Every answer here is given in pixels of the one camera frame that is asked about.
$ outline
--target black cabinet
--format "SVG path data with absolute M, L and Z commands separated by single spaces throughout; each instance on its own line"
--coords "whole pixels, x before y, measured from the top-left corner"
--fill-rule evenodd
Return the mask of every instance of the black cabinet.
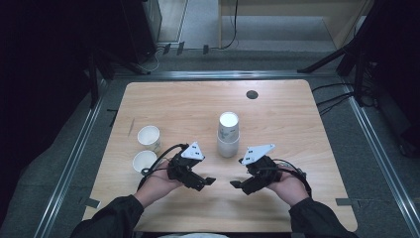
M 63 3 L 65 22 L 89 48 L 140 63 L 156 51 L 158 0 L 75 0 Z
M 377 18 L 367 55 L 377 62 L 378 105 L 402 153 L 420 157 L 420 7 L 416 1 L 385 1 Z

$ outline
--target small white cup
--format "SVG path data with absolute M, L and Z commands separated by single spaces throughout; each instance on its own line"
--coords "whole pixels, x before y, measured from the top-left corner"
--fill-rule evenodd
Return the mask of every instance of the small white cup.
M 150 168 L 157 159 L 157 154 L 153 151 L 139 152 L 133 159 L 133 168 L 141 173 L 142 169 Z
M 156 126 L 146 126 L 137 134 L 137 139 L 147 150 L 155 153 L 160 151 L 160 131 Z
M 234 142 L 224 142 L 219 135 L 217 136 L 217 151 L 222 157 L 225 158 L 231 158 L 235 156 L 238 153 L 239 149 L 239 141 L 240 141 L 240 135 L 238 135 L 238 138 Z
M 232 143 L 239 138 L 239 118 L 233 112 L 224 112 L 219 118 L 218 137 L 226 143 Z

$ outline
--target wooden tabletop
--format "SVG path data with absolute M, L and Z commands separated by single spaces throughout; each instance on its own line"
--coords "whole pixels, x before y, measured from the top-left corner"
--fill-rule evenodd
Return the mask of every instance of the wooden tabletop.
M 247 92 L 258 93 L 249 99 Z M 233 111 L 240 119 L 239 153 L 223 158 L 217 152 L 219 117 Z M 330 206 L 344 226 L 357 221 L 347 198 L 327 135 L 305 80 L 134 82 L 127 86 L 91 198 L 102 208 L 117 196 L 136 192 L 142 175 L 132 166 L 144 148 L 138 132 L 147 125 L 160 129 L 162 150 L 198 142 L 205 160 L 193 168 L 216 178 L 201 191 L 181 187 L 149 206 L 136 230 L 154 232 L 288 232 L 289 206 L 264 188 L 245 195 L 230 180 L 250 177 L 238 159 L 249 146 L 275 144 L 268 156 L 293 163 L 307 173 L 313 198 Z M 167 157 L 171 158 L 175 149 Z M 87 207 L 83 219 L 98 209 Z

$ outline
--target black sleeve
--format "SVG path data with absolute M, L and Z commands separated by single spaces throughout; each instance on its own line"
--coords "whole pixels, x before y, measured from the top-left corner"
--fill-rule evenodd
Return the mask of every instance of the black sleeve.
M 117 197 L 92 219 L 80 222 L 70 237 L 132 237 L 143 211 L 143 206 L 132 195 Z
M 292 206 L 289 213 L 292 231 L 306 237 L 358 237 L 344 228 L 330 207 L 310 197 Z

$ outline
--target small black circle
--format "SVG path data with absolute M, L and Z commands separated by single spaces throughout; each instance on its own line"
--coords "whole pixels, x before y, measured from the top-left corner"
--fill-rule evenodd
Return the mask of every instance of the small black circle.
M 256 91 L 249 90 L 247 92 L 247 97 L 250 99 L 256 99 L 257 97 L 259 97 L 259 94 Z

